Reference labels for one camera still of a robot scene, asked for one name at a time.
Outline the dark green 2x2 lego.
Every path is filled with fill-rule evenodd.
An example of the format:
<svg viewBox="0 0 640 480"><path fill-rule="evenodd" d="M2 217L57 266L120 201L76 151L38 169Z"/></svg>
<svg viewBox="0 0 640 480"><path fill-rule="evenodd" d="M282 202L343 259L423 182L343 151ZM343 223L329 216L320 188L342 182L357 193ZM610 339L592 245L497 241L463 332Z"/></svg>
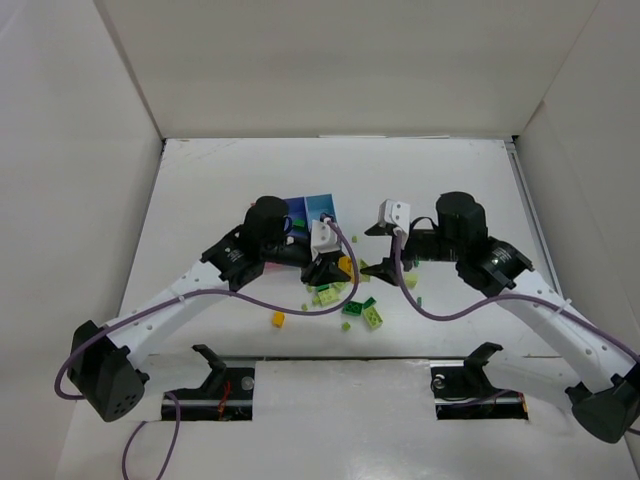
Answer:
<svg viewBox="0 0 640 480"><path fill-rule="evenodd" d="M357 301L349 301L342 307L341 313L349 317L359 317L362 315L363 304Z"/></svg>

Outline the lime 2x2 lego brick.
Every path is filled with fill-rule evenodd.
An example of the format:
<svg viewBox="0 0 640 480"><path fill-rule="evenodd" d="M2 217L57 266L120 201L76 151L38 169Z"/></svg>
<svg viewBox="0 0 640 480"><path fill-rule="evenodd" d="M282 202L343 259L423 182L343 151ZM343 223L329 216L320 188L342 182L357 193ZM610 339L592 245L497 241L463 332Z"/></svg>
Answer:
<svg viewBox="0 0 640 480"><path fill-rule="evenodd" d="M362 311L362 314L370 330L376 330L384 323L382 317L374 306L365 308Z"/></svg>

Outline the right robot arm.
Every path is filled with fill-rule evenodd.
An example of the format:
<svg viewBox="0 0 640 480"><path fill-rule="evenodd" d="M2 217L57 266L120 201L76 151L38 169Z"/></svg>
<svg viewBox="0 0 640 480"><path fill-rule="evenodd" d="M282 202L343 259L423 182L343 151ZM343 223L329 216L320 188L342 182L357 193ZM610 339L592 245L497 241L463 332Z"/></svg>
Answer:
<svg viewBox="0 0 640 480"><path fill-rule="evenodd" d="M452 322L496 304L522 321L561 358L534 367L485 343L464 360L467 378L481 395L492 388L532 395L569 411L595 438L620 441L639 418L639 355L596 327L558 294L513 245L490 236L484 207L465 192L442 194L437 217L418 228L408 204L386 200L368 236L388 236L390 253L365 274L401 289L421 316ZM483 300L448 315L430 313L412 297L404 276L415 262L452 262L458 277Z"/></svg>

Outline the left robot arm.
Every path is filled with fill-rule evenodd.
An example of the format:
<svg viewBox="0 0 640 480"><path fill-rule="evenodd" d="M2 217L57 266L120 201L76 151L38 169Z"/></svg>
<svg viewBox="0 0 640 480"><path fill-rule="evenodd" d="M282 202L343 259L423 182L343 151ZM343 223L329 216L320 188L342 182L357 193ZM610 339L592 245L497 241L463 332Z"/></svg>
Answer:
<svg viewBox="0 0 640 480"><path fill-rule="evenodd" d="M74 332L69 357L54 381L61 398L62 380L99 418L115 422L147 396L172 396L180 390L211 394L224 383L226 365L207 345L186 354L159 349L198 315L227 300L250 302L243 288L265 275L269 264L296 268L309 286L344 282L342 257L353 249L340 231L334 205L307 198L295 201L258 198L244 220L206 249L176 281L140 308L102 325L88 320Z"/></svg>

